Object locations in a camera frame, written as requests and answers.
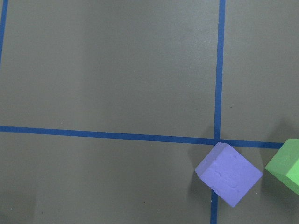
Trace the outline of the purple foam block right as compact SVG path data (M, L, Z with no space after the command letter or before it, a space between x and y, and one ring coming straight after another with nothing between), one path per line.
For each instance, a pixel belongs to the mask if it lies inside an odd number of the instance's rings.
M235 207L263 175L232 146L222 142L212 148L195 172L231 207Z

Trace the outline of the green foam block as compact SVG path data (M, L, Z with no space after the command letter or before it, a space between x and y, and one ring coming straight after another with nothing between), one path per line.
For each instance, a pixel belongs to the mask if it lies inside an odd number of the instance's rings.
M265 166L265 170L299 194L299 140L288 139Z

